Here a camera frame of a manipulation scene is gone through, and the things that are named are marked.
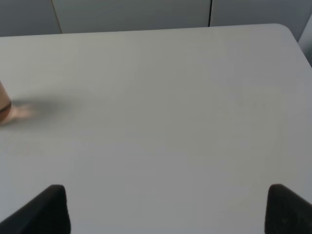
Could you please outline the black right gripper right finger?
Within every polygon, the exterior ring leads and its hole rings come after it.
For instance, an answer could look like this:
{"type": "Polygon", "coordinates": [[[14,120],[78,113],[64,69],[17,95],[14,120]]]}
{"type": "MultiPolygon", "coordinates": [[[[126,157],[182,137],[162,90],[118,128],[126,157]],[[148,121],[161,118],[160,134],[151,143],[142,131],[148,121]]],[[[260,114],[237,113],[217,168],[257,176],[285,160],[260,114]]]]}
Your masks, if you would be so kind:
{"type": "Polygon", "coordinates": [[[269,187],[265,234],[310,234],[312,205],[282,184],[269,187]]]}

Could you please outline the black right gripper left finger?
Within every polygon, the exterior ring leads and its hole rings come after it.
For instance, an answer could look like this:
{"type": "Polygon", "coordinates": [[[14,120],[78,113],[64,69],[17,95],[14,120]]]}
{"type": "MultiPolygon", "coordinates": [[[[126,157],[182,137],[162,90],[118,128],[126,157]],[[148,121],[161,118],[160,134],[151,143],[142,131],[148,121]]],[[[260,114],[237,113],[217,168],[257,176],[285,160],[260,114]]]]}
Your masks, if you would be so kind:
{"type": "Polygon", "coordinates": [[[63,185],[51,185],[0,223],[2,234],[69,234],[71,221],[63,185]]]}

